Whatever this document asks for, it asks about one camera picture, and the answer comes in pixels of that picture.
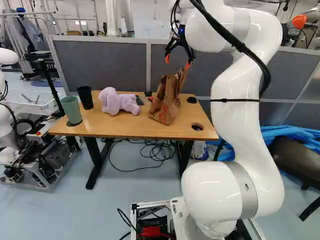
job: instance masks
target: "table top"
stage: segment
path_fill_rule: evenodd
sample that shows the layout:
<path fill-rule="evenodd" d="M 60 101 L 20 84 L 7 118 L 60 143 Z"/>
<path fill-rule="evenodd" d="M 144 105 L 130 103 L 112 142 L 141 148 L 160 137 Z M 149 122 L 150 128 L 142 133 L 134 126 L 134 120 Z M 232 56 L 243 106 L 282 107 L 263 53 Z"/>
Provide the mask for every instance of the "table top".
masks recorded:
<path fill-rule="evenodd" d="M 50 130 L 52 135 L 83 136 L 101 138 L 131 138 L 131 139 L 172 139 L 172 140 L 217 140 L 219 139 L 213 125 L 199 102 L 189 103 L 187 98 L 193 94 L 180 94 L 181 109 L 171 125 L 164 125 L 149 118 L 148 110 L 151 102 L 143 92 L 118 91 L 118 94 L 135 94 L 144 102 L 140 114 L 133 116 L 130 112 L 121 110 L 116 116 L 101 111 L 102 102 L 98 99 L 100 91 L 92 91 L 93 105 L 85 110 L 79 102 L 82 123 L 77 126 L 67 126 L 68 117 L 62 117 Z M 193 124 L 199 124 L 203 130 L 194 130 Z"/>

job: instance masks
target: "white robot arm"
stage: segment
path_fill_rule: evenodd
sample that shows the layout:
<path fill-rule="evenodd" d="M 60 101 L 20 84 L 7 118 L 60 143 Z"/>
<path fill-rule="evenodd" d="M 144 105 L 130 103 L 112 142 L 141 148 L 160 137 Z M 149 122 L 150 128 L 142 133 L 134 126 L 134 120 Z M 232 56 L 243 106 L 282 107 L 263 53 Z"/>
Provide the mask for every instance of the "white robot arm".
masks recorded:
<path fill-rule="evenodd" d="M 2 64 L 10 65 L 15 64 L 19 60 L 18 55 L 9 49 L 0 47 L 0 66 Z M 0 68 L 0 91 L 4 93 L 5 77 Z M 6 135 L 12 131 L 10 112 L 8 109 L 0 104 L 0 146 L 1 147 L 12 147 L 12 141 L 8 141 Z"/>
<path fill-rule="evenodd" d="M 203 4 L 204 11 L 244 42 L 264 64 L 281 44 L 281 24 L 269 13 L 226 6 L 223 0 L 180 0 L 179 4 L 185 1 L 200 10 Z M 201 52 L 234 51 L 198 9 L 190 11 L 185 23 L 188 45 Z M 233 64 L 211 86 L 211 99 L 217 100 L 211 102 L 211 117 L 218 134 L 234 147 L 235 161 L 195 163 L 181 179 L 189 214 L 213 239 L 228 235 L 237 219 L 276 212 L 284 200 L 281 175 L 260 130 L 257 100 L 261 66 L 240 52 L 234 51 L 233 58 Z"/>

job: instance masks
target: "purple plush toy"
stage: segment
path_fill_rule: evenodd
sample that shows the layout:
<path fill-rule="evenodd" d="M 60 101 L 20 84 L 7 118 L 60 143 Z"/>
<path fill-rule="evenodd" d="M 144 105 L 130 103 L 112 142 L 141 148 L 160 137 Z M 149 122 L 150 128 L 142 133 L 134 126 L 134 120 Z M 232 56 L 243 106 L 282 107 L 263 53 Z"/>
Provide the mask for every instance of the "purple plush toy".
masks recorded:
<path fill-rule="evenodd" d="M 98 98 L 102 102 L 101 111 L 115 116 L 120 109 L 131 112 L 133 115 L 140 113 L 140 107 L 137 105 L 137 97 L 134 94 L 117 94 L 113 87 L 106 87 L 100 93 Z"/>

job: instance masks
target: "cubicle wall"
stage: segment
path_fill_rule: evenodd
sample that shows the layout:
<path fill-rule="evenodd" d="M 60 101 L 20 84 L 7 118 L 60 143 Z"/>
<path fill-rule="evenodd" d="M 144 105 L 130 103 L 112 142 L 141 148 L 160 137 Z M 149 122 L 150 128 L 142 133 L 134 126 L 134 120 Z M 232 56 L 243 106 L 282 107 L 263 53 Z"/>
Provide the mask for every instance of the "cubicle wall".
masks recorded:
<path fill-rule="evenodd" d="M 114 87 L 119 91 L 154 92 L 163 74 L 175 73 L 187 61 L 184 49 L 178 47 L 171 54 L 170 64 L 165 64 L 167 41 L 163 39 L 51 35 L 48 42 L 67 94 L 75 94 L 83 85 L 94 90 Z M 195 94 L 210 117 L 211 84 L 233 59 L 225 52 L 195 55 L 182 92 Z M 279 48 L 268 64 L 272 79 L 260 103 L 262 126 L 290 124 L 320 129 L 320 94 L 310 90 L 317 83 L 319 61 L 318 51 Z M 312 99 L 303 98 L 308 92 Z"/>

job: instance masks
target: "paper bag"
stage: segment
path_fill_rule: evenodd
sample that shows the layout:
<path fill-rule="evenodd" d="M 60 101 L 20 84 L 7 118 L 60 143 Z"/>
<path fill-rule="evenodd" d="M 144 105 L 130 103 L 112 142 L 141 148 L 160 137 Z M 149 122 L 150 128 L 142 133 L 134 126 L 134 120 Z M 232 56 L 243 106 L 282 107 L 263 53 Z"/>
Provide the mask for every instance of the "paper bag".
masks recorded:
<path fill-rule="evenodd" d="M 162 124 L 170 125 L 179 114 L 180 91 L 186 80 L 187 70 L 182 68 L 176 74 L 163 75 L 149 110 L 149 117 Z"/>

